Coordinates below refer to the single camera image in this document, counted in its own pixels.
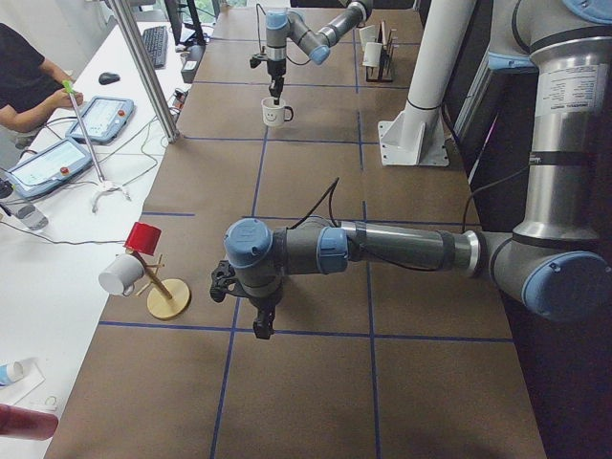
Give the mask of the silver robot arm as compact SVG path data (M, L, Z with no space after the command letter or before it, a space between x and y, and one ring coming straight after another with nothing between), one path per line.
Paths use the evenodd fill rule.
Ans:
M557 1L496 4L498 26L526 32L534 12L560 25L514 56L540 78L535 149L514 174L531 179L527 219L488 232L469 222L471 194L448 168L440 109L472 10L471 1L432 4L407 99L368 140L364 123L393 108L388 92L327 100L317 86L302 89L311 138L263 139L281 187L229 227L210 288L257 309L260 339L282 315L289 336L506 343L499 290L552 320L606 302L611 273L584 217L594 162L584 140L606 85L610 28Z
M349 1L344 11L314 32L305 19L293 10L268 11L265 19L263 56L271 77L269 92L278 104L284 87L287 41L291 40L316 65L322 64L340 39L364 23L373 10L372 1Z

